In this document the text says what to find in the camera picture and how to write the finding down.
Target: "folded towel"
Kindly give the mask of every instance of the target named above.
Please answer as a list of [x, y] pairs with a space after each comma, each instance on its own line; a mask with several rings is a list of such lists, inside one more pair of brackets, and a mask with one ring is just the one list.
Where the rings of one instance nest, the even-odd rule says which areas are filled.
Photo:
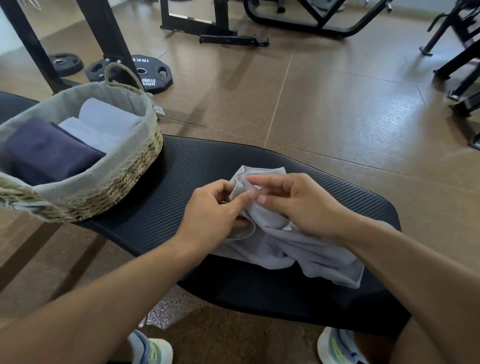
[[[266, 170], [242, 166], [230, 180], [235, 188], [230, 198], [254, 188], [250, 174], [285, 174], [285, 169]], [[307, 277], [323, 277], [335, 284], [358, 288], [364, 265], [349, 250], [304, 234], [291, 221], [256, 202], [242, 211], [251, 224], [233, 230], [213, 254], [250, 262], [267, 269], [292, 266], [295, 261]]]
[[142, 121], [142, 116], [124, 111], [96, 98], [89, 98], [84, 102], [78, 118], [99, 133], [119, 138], [126, 137], [130, 130]]
[[110, 152], [119, 146], [122, 141], [122, 139], [117, 136], [104, 134], [91, 128], [77, 118], [68, 118], [62, 121], [59, 127], [75, 138], [80, 139], [85, 144], [104, 153]]
[[12, 159], [12, 174], [31, 186], [63, 181], [84, 172], [105, 155], [41, 118], [20, 125], [4, 149]]

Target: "weight bench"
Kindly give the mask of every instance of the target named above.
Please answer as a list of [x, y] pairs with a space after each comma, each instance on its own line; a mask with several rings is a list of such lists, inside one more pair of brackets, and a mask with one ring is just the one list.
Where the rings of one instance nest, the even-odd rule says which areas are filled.
[[[0, 122], [35, 103], [0, 93]], [[139, 256], [175, 234], [196, 187], [230, 179], [242, 164], [305, 172], [348, 208], [400, 230], [395, 208], [388, 201], [328, 173], [254, 146], [170, 135], [164, 136], [159, 157], [122, 201], [78, 225]], [[228, 309], [374, 335], [395, 337], [409, 318], [408, 311], [367, 269], [360, 288], [353, 290], [323, 278], [307, 278], [298, 264], [267, 270], [209, 255], [178, 285]]]

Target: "sneaker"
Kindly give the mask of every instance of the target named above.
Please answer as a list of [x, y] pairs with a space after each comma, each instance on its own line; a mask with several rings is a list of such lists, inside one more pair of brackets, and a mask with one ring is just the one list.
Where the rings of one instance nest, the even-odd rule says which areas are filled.
[[172, 364], [173, 349], [168, 341], [149, 339], [138, 330], [134, 330], [128, 341], [133, 349], [133, 364]]
[[317, 351], [323, 364], [368, 364], [350, 330], [325, 328], [318, 338]]

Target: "right hand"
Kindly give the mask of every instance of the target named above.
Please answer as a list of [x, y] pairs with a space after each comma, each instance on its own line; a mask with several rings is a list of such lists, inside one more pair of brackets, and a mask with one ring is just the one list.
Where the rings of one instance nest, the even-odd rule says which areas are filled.
[[335, 200], [305, 173], [251, 175], [261, 186], [257, 203], [284, 214], [303, 232], [339, 243], [360, 217]]

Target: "basket handle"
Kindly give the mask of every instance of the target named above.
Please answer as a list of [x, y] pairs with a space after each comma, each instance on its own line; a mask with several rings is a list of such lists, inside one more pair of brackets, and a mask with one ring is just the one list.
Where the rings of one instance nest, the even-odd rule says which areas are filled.
[[[130, 77], [135, 81], [135, 83], [138, 86], [138, 89], [133, 87], [133, 86], [130, 86], [130, 85], [121, 84], [121, 83], [118, 83], [116, 81], [110, 81], [110, 76], [111, 76], [112, 70], [114, 68], [120, 68], [120, 69], [126, 71], [130, 75]], [[133, 91], [135, 93], [138, 93], [138, 90], [140, 90], [142, 92], [145, 92], [144, 85], [142, 84], [142, 82], [138, 79], [138, 77], [132, 72], [132, 70], [130, 68], [128, 68], [127, 66], [125, 66], [122, 63], [112, 62], [112, 63], [108, 64], [107, 68], [105, 69], [105, 83], [109, 86], [112, 86], [112, 87], [127, 88], [130, 91]]]

